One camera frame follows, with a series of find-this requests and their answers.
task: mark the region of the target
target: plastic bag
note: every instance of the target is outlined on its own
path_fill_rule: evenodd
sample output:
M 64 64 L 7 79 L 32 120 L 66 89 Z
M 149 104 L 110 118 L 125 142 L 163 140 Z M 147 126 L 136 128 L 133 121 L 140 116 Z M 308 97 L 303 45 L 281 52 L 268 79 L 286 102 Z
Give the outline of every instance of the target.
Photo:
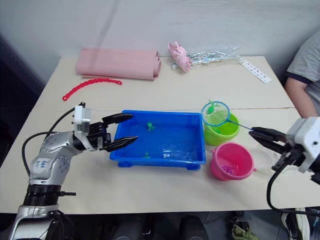
M 220 50 L 190 50 L 186 54 L 192 61 L 191 68 L 212 67 L 224 63 L 239 63 L 242 59 L 238 53 L 237 46 Z M 172 65 L 172 68 L 175 70 L 180 69 L 176 63 Z

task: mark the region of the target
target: folded pink cloth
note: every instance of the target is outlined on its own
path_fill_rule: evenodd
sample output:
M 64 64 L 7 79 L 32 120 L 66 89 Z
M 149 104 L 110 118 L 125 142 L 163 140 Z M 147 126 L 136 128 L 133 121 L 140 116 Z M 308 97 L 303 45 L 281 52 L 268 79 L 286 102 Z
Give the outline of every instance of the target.
M 84 76 L 154 80 L 160 66 L 156 50 L 84 48 L 75 71 Z

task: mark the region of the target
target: silver robotic arm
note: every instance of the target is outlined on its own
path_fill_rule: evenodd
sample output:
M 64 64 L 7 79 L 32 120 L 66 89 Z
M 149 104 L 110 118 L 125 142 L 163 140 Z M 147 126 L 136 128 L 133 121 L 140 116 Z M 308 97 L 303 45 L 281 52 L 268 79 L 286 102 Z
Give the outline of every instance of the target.
M 90 109 L 78 105 L 74 111 L 74 131 L 56 132 L 43 141 L 40 152 L 30 165 L 29 185 L 23 205 L 18 209 L 10 240 L 46 239 L 50 229 L 59 222 L 58 198 L 75 196 L 74 192 L 61 191 L 71 159 L 84 150 L 108 152 L 133 143 L 138 137 L 128 136 L 111 142 L 107 127 L 133 117 L 132 114 L 115 114 L 90 124 Z

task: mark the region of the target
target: pink toy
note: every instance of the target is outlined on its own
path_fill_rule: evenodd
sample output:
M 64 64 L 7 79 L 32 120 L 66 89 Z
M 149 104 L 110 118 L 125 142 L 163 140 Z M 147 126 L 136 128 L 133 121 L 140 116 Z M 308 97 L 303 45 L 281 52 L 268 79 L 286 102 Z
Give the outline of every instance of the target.
M 211 172 L 222 181 L 242 180 L 255 171 L 251 154 L 237 143 L 226 142 L 211 152 Z
M 184 71 L 189 71 L 192 61 L 190 57 L 187 56 L 186 50 L 178 44 L 178 42 L 174 42 L 168 44 L 168 49 L 171 54 L 173 60 L 179 65 L 179 67 Z

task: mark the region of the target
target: red plastic chain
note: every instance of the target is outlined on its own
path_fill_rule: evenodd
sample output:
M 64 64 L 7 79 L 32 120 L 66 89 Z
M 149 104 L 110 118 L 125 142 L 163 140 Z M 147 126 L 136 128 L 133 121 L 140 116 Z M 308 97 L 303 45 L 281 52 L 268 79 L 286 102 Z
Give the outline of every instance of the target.
M 104 82 L 122 85 L 122 81 L 120 81 L 120 80 L 114 80 L 114 79 L 110 79 L 110 78 L 94 78 L 94 79 L 90 79 L 88 81 L 84 81 L 83 83 L 80 83 L 78 86 L 75 86 L 74 88 L 72 88 L 71 91 L 69 91 L 66 95 L 64 95 L 62 97 L 62 100 L 67 101 L 71 97 L 71 95 L 74 94 L 76 91 L 78 91 L 79 89 L 82 89 L 90 84 L 104 83 Z

